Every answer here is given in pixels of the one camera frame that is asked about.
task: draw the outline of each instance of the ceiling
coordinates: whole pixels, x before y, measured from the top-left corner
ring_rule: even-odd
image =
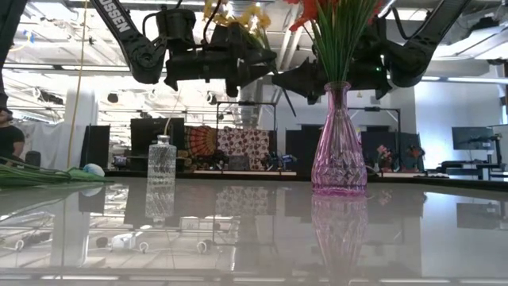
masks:
[[[130,10],[130,16],[137,28],[141,30],[143,18],[158,10],[160,5],[174,4],[167,0],[120,0],[124,7]],[[245,7],[254,4],[250,1],[233,1],[233,13],[241,14]],[[407,31],[418,27],[425,17],[425,9],[432,9],[438,1],[434,0],[398,0],[395,5],[401,10],[404,26]],[[204,1],[183,1],[183,7],[195,11],[198,21],[194,27],[194,39],[198,42],[202,39],[204,26],[202,19],[202,8]],[[288,32],[288,24],[294,19],[298,7],[290,6],[282,0],[259,2],[261,8],[270,16],[271,26],[268,28],[268,37],[273,50],[279,53],[278,64],[281,70],[298,66],[308,56],[311,40],[305,33]],[[453,35],[447,36],[447,45],[444,49],[437,51],[440,59],[447,60],[447,56],[456,58],[456,50],[450,47],[456,43],[458,35],[464,35],[464,26],[467,28],[471,23],[478,21],[485,13],[501,14],[504,17],[504,9],[499,8],[500,1],[473,1],[467,9],[469,17],[463,17],[454,27]],[[163,83],[157,85],[145,85],[137,83],[129,75],[121,50],[114,40],[110,31],[95,9],[89,4],[87,10],[86,36],[84,37],[83,64],[94,66],[83,73],[86,79],[83,88],[96,90],[99,97],[99,109],[116,112],[101,112],[99,122],[109,124],[114,128],[118,138],[129,136],[129,120],[139,118],[138,110],[145,110],[154,118],[168,116],[185,116],[188,124],[212,124],[215,123],[216,106],[206,101],[208,92],[215,95],[217,100],[228,101],[225,95],[225,85],[221,80],[212,80],[210,83],[204,81],[179,82],[179,91],[173,91]],[[25,14],[21,19],[15,37],[15,45],[8,55],[7,63],[10,64],[39,64],[49,65],[29,66],[29,70],[19,69],[16,66],[9,66],[4,69],[4,81],[6,92],[10,96],[11,107],[29,107],[31,110],[19,111],[17,116],[32,118],[47,122],[58,122],[64,117],[63,106],[57,106],[45,102],[37,97],[40,92],[46,91],[65,102],[67,89],[77,84],[77,70],[81,59],[81,48],[83,43],[83,19],[85,9],[83,0],[31,0],[26,6]],[[147,22],[147,37],[154,39],[158,36],[154,19]],[[210,25],[208,37],[211,36],[214,25]],[[504,33],[505,27],[499,28],[491,33],[478,35],[478,39],[489,37],[492,34]],[[388,37],[401,42],[394,22],[389,21]],[[508,46],[508,36],[495,42],[495,46],[501,47],[497,53],[503,53]],[[483,47],[484,52],[495,53],[494,47]],[[55,71],[52,65],[63,65],[64,70]],[[119,95],[118,103],[110,103],[107,96],[110,93]],[[255,99],[255,92],[245,92],[242,99]],[[271,100],[271,95],[261,95],[261,99]],[[46,107],[57,107],[53,110],[43,110]],[[241,124],[244,120],[242,112],[236,105],[224,106],[221,108],[225,118],[222,126],[234,126]]]

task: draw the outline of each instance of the clear glass bottle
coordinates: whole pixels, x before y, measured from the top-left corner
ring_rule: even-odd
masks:
[[[175,204],[176,147],[169,136],[159,135],[148,153],[146,212],[148,218],[161,221],[173,215]]]

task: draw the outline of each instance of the metal frame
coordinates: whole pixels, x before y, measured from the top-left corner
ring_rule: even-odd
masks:
[[[215,123],[215,129],[217,131],[217,136],[215,137],[215,150],[218,150],[219,149],[219,133],[218,133],[218,130],[219,130],[219,113],[221,113],[219,111],[219,107],[221,106],[221,104],[229,104],[229,105],[233,105],[233,104],[237,104],[237,105],[241,105],[242,102],[225,102],[225,101],[217,101],[217,109],[216,109],[216,114],[215,114],[215,120],[216,120],[216,123]],[[249,102],[246,106],[272,106],[273,107],[273,130],[274,130],[274,144],[275,144],[275,152],[277,153],[277,150],[278,150],[278,146],[277,146],[277,103],[273,103],[273,102]]]
[[[399,108],[382,108],[382,107],[348,107],[348,110],[363,110],[365,112],[380,112],[386,111],[388,115],[390,115],[397,122],[397,154],[398,154],[398,167],[402,168],[402,151],[401,151],[401,122],[400,122],[400,109]],[[394,117],[390,111],[395,111],[397,113],[397,118]]]

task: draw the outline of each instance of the monitor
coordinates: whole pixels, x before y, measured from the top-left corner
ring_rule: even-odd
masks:
[[[452,127],[454,150],[494,150],[491,127]]]

